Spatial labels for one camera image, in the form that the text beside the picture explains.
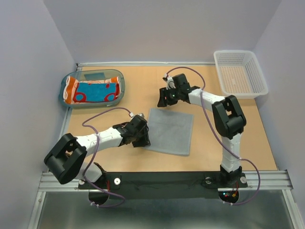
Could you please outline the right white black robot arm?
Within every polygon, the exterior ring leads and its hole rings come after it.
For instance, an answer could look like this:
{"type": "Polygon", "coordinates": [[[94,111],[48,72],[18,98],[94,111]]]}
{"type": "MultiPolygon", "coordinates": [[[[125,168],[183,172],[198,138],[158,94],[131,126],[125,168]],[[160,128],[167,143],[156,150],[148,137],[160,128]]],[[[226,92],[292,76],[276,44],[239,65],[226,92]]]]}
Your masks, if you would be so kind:
{"type": "Polygon", "coordinates": [[[240,142],[246,125],[245,115],[237,98],[233,95],[223,97],[194,86],[182,89],[161,88],[158,107],[187,102],[202,107],[208,125],[223,148],[219,182],[230,186],[242,176],[240,164],[240,142]]]}

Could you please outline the red and blue cloth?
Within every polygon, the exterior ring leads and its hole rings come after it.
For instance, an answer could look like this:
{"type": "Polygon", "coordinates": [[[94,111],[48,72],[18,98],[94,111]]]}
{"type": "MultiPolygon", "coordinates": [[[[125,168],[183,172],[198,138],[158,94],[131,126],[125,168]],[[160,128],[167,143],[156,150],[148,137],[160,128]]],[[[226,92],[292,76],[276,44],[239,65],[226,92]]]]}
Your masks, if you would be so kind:
{"type": "Polygon", "coordinates": [[[119,93],[118,83],[77,83],[73,101],[77,103],[111,102],[119,93]]]}

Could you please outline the grey cloth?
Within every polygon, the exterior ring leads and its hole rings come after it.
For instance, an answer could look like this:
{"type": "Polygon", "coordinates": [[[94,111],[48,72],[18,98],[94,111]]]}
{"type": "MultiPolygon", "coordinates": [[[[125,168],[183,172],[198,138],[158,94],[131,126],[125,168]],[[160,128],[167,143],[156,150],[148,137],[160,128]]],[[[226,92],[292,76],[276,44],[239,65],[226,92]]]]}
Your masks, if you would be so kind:
{"type": "Polygon", "coordinates": [[[148,127],[151,145],[144,149],[159,153],[189,156],[194,115],[152,108],[148,127]]]}

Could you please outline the orange and white towel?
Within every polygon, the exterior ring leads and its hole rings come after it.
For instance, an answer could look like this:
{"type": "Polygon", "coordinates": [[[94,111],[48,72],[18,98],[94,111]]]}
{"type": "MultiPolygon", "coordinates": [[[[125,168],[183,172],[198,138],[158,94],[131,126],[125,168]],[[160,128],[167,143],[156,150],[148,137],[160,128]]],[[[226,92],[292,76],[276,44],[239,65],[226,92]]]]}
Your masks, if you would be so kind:
{"type": "Polygon", "coordinates": [[[67,104],[82,104],[73,101],[73,95],[77,87],[77,83],[118,83],[120,86],[121,93],[121,83],[118,77],[113,77],[106,80],[91,80],[91,81],[79,81],[72,76],[68,76],[65,82],[65,87],[63,90],[63,100],[67,104]]]}

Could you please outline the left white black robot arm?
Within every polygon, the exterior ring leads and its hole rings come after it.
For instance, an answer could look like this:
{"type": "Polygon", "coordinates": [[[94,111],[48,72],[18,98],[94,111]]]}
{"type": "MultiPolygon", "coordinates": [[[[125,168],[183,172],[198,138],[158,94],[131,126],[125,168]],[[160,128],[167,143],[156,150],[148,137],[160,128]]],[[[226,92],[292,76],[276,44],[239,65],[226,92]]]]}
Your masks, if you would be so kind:
{"type": "Polygon", "coordinates": [[[121,175],[107,173],[97,163],[85,161],[103,150],[129,145],[145,147],[150,145],[149,127],[141,115],[135,115],[130,121],[91,135],[73,136],[64,134],[44,158],[44,164],[53,173],[60,184],[67,184],[74,179],[83,180],[96,188],[105,188],[110,184],[119,189],[122,184],[121,175]]]}

